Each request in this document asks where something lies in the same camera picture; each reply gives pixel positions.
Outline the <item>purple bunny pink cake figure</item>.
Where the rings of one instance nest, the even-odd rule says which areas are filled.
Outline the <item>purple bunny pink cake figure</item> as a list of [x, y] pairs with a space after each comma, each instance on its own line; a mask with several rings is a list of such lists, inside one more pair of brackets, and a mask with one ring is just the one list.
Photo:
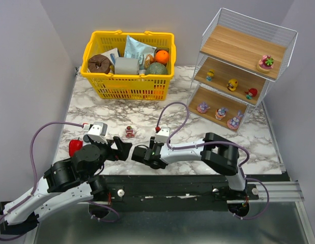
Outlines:
[[196, 109], [199, 113], [207, 113], [208, 110], [210, 109], [210, 106], [206, 102], [202, 102], [198, 104]]

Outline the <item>purple bunny cupcake figure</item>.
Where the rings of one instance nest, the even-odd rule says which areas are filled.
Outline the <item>purple bunny cupcake figure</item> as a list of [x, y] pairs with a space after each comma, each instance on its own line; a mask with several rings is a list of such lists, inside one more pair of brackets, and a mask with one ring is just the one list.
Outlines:
[[217, 120], [222, 120], [223, 118], [226, 117], [227, 111], [228, 111], [228, 109], [225, 107], [221, 107], [221, 108], [217, 109], [215, 112], [215, 118]]

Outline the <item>yellow blue small figure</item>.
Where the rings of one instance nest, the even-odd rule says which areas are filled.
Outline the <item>yellow blue small figure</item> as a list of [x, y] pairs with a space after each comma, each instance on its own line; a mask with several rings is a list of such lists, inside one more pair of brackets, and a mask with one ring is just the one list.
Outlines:
[[213, 70], [213, 69], [210, 69], [210, 70], [207, 72], [206, 80], [207, 80], [207, 81], [212, 81], [214, 75], [215, 75], [214, 70]]

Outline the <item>yellow duck figure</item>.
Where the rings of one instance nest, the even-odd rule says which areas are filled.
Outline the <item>yellow duck figure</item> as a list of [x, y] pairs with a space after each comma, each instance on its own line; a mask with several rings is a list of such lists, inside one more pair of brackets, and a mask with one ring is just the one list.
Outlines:
[[237, 79], [230, 79], [227, 83], [227, 89], [231, 92], [234, 92], [238, 87]]

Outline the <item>red haired mermaid figure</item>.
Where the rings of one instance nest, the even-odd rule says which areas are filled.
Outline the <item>red haired mermaid figure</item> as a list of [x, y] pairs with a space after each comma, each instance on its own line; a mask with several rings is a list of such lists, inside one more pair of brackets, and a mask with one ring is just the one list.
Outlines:
[[246, 99], [251, 100], [258, 94], [258, 90], [256, 88], [250, 88], [248, 91], [245, 92]]

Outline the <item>pink bear donut figure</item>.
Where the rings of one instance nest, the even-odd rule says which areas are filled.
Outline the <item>pink bear donut figure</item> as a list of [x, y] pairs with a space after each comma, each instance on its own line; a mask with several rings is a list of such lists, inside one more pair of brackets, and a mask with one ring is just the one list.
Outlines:
[[262, 73], [269, 73], [274, 68], [274, 59], [270, 55], [263, 55], [258, 61], [256, 68]]

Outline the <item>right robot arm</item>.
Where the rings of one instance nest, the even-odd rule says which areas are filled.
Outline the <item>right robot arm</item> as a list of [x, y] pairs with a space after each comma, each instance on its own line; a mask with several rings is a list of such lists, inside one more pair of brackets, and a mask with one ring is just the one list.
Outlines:
[[247, 162], [249, 152], [244, 147], [215, 133], [207, 133], [203, 139], [191, 143], [171, 144], [170, 140], [158, 142], [153, 138], [149, 147], [136, 146], [131, 160], [153, 169], [164, 169], [177, 162], [201, 161], [225, 176], [231, 190], [243, 192], [246, 179], [242, 165], [238, 163], [239, 150], [246, 153], [244, 162]]

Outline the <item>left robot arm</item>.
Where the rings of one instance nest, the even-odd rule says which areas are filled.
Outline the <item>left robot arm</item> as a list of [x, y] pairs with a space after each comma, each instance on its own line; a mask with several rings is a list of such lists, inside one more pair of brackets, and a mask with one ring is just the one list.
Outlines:
[[11, 202], [0, 202], [0, 233], [11, 239], [35, 229], [39, 222], [60, 209], [83, 201], [111, 201], [104, 177], [97, 171], [106, 161], [125, 161], [132, 143], [115, 136], [107, 143], [93, 140], [72, 157], [55, 162], [30, 189]]

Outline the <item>red bell pepper toy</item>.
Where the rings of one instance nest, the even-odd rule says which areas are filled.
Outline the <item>red bell pepper toy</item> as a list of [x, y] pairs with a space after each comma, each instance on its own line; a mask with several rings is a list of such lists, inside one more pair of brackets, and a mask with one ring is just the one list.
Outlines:
[[69, 142], [69, 156], [72, 157], [76, 151], [80, 150], [83, 146], [83, 141], [78, 139], [72, 139]]

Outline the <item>brown chocolate donut toy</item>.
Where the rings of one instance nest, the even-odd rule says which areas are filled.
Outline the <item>brown chocolate donut toy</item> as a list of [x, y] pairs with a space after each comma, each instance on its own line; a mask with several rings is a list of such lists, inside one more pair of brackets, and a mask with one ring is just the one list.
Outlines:
[[96, 54], [88, 60], [88, 70], [91, 73], [104, 73], [110, 72], [111, 61], [107, 56]]

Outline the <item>grey paper roll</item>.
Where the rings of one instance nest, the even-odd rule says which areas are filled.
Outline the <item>grey paper roll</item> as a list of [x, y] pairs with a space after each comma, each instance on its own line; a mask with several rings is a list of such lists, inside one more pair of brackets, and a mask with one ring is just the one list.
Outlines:
[[139, 60], [135, 58], [117, 57], [114, 64], [114, 73], [117, 75], [138, 75]]

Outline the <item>white blue carton box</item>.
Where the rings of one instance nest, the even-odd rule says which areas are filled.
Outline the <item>white blue carton box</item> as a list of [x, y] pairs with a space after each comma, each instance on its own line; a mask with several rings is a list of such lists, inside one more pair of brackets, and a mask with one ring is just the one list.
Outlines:
[[121, 57], [120, 52], [117, 48], [101, 53], [101, 55], [107, 57], [112, 65], [115, 65], [117, 57]]

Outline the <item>bread in netted pack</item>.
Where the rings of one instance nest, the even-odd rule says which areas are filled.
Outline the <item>bread in netted pack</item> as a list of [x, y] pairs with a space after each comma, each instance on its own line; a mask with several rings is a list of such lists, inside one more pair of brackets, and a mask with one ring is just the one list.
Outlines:
[[154, 62], [155, 58], [151, 54], [147, 54], [144, 60], [144, 69], [146, 70]]

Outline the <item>orange fruit toy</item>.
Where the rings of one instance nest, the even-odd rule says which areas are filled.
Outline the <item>orange fruit toy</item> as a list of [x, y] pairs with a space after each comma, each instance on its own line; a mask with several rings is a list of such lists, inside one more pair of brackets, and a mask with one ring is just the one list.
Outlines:
[[166, 50], [159, 50], [155, 54], [155, 61], [166, 65], [169, 61], [169, 53]]

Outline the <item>light blue snack bag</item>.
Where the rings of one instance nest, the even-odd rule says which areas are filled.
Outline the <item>light blue snack bag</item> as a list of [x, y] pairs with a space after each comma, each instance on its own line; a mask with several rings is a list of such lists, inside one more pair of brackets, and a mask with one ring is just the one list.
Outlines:
[[156, 47], [137, 41], [128, 35], [126, 39], [124, 57], [138, 59], [139, 69], [143, 70], [146, 55], [151, 54], [154, 57], [156, 49]]

